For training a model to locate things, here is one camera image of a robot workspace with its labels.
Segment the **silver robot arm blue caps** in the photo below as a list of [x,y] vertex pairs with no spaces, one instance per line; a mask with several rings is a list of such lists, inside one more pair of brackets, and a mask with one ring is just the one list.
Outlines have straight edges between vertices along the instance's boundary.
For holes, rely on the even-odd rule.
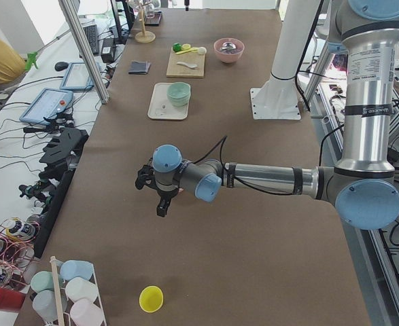
[[399,1],[289,2],[270,77],[251,90],[252,111],[256,119],[298,117],[293,81],[322,10],[329,19],[326,47],[348,53],[341,159],[332,167],[312,169],[238,164],[208,156],[191,162],[177,147],[161,145],[135,181],[137,189],[157,191],[159,216],[167,214],[180,190],[211,202],[221,187],[310,196],[329,202],[343,221],[362,230],[384,228],[399,216],[395,169],[387,160]]

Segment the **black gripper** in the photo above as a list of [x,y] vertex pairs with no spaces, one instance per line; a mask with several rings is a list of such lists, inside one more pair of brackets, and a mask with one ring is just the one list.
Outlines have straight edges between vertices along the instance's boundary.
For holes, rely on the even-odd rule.
[[176,197],[179,193],[177,188],[170,190],[161,189],[156,182],[154,175],[154,169],[149,164],[144,164],[137,172],[137,178],[135,180],[135,187],[138,190],[142,190],[144,187],[148,187],[157,191],[161,200],[156,207],[156,214],[159,217],[166,217],[169,209],[169,201]]

